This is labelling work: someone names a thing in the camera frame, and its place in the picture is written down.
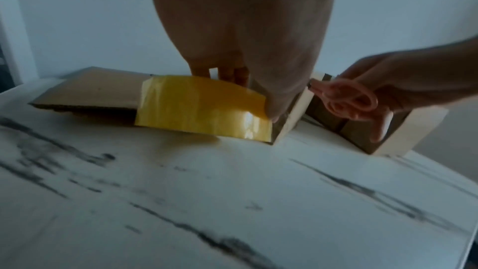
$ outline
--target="scissors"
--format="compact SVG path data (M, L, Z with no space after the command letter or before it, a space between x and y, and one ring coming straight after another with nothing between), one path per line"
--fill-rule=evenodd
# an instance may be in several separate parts
M364 112L371 112L378 106L377 96L362 84L350 79L319 81L311 79L307 87L324 103L333 115L350 120L360 120ZM332 93L352 90L351 97L333 97Z

